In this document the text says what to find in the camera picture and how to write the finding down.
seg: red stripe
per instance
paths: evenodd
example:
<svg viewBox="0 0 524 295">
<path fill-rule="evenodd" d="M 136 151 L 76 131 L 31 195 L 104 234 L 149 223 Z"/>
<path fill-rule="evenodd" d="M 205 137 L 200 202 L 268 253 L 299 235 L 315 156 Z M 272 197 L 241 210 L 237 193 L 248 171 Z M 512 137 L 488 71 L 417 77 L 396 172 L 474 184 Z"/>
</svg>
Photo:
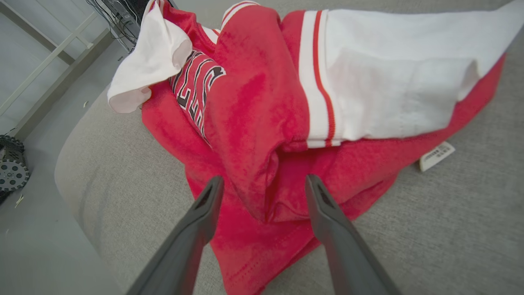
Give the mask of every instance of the red stripe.
<svg viewBox="0 0 524 295">
<path fill-rule="evenodd" d="M 327 107 L 327 119 L 329 122 L 329 131 L 327 133 L 326 138 L 326 147 L 329 148 L 332 146 L 331 140 L 335 136 L 335 113 L 333 111 L 333 103 L 331 102 L 331 98 L 329 97 L 328 92 L 324 88 L 324 85 L 322 85 L 322 81 L 320 80 L 320 69 L 319 69 L 319 29 L 320 29 L 320 16 L 322 15 L 322 11 L 318 11 L 316 13 L 316 19 L 315 19 L 315 28 L 313 31 L 313 67 L 315 71 L 315 80 L 316 80 L 316 86 L 320 90 L 320 93 L 324 96 L 324 100 L 326 102 Z"/>
<path fill-rule="evenodd" d="M 222 26 L 224 26 L 224 21 L 225 21 L 226 18 L 229 16 L 229 14 L 230 14 L 233 10 L 235 10 L 235 8 L 237 8 L 237 7 L 239 7 L 239 6 L 243 5 L 243 4 L 248 4 L 248 3 L 250 3 L 250 4 L 255 4 L 255 3 L 253 3 L 253 2 L 247 2 L 247 1 L 244 1 L 244 2 L 240 2 L 240 3 L 238 3 L 237 5 L 231 7 L 231 9 L 226 13 L 226 15 L 224 16 L 224 19 L 222 20 Z"/>
</svg>

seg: barcode on tag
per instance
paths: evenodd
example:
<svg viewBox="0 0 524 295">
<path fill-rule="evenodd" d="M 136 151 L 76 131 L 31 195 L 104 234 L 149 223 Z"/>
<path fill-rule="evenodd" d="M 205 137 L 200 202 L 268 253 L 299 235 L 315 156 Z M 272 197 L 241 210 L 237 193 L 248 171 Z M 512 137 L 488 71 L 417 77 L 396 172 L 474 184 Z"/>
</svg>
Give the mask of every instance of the barcode on tag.
<svg viewBox="0 0 524 295">
<path fill-rule="evenodd" d="M 448 142 L 444 141 L 443 143 L 439 144 L 439 146 L 435 147 L 431 152 L 420 157 L 420 170 L 424 172 L 429 168 L 437 165 L 440 163 L 440 161 L 451 155 L 454 151 L 455 148 Z"/>
</svg>

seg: white sleeve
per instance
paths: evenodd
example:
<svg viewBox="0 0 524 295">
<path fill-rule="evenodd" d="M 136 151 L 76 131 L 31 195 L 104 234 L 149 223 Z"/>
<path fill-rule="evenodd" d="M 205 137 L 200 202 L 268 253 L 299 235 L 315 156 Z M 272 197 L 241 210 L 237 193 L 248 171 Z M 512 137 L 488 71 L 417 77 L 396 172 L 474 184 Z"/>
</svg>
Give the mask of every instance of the white sleeve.
<svg viewBox="0 0 524 295">
<path fill-rule="evenodd" d="M 320 28 L 308 29 L 306 22 Z M 300 68 L 307 70 L 315 58 L 302 51 L 311 46 L 308 35 L 318 32 L 309 37 L 318 42 L 318 79 L 310 77 L 304 90 L 310 106 L 326 106 L 310 107 L 310 147 L 445 128 L 455 104 L 490 71 L 523 23 L 522 0 L 492 12 L 306 12 L 299 75 L 301 81 L 311 76 Z"/>
<path fill-rule="evenodd" d="M 193 44 L 177 25 L 162 16 L 164 1 L 150 0 L 135 50 L 122 61 L 107 91 L 117 113 L 131 113 L 151 97 L 148 86 L 172 77 L 183 68 Z"/>
</svg>

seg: gray fabric surface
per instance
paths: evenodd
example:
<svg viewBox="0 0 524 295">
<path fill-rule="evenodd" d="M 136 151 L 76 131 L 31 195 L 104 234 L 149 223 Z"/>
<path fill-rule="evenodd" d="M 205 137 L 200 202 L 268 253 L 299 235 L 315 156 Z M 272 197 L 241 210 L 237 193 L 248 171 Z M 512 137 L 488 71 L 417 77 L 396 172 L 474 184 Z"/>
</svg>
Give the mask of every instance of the gray fabric surface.
<svg viewBox="0 0 524 295">
<path fill-rule="evenodd" d="M 236 0 L 179 3 L 216 27 Z M 398 13 L 493 9 L 507 1 L 262 1 L 295 9 Z M 457 151 L 420 173 L 404 169 L 393 188 L 356 221 L 404 294 L 524 293 L 524 34 L 509 49 L 494 101 L 453 136 Z M 57 186 L 100 257 L 127 290 L 192 203 L 183 166 L 143 126 L 119 115 L 105 93 L 71 133 Z M 204 251 L 195 294 L 224 293 L 212 251 Z M 330 294 L 323 247 L 273 280 L 264 294 Z"/>
</svg>

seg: red and white jersey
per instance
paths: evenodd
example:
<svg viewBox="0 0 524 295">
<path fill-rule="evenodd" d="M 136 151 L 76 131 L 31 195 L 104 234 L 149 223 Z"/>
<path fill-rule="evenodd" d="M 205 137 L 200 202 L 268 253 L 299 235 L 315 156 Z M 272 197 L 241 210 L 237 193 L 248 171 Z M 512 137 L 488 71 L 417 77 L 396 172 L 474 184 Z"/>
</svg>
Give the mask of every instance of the red and white jersey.
<svg viewBox="0 0 524 295">
<path fill-rule="evenodd" d="M 211 245 L 226 291 L 256 294 L 319 244 L 305 176 L 320 176 L 349 218 L 365 212 L 490 101 L 523 12 L 517 1 L 493 12 L 281 20 L 244 1 L 218 30 L 151 1 L 108 99 L 117 112 L 145 102 L 145 126 L 185 164 L 194 196 L 224 177 Z"/>
</svg>

